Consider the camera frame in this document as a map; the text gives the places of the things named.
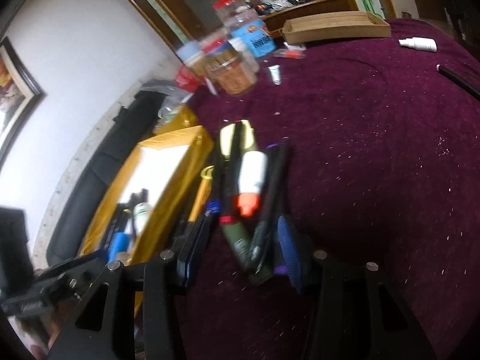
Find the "person's left hand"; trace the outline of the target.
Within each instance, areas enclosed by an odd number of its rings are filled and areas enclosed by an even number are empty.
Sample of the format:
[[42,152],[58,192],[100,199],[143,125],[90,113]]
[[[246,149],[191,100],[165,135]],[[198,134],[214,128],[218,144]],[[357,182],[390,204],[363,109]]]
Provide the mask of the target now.
[[39,317],[19,319],[10,316],[7,320],[35,359],[47,359],[47,354],[76,306],[74,301],[63,301]]

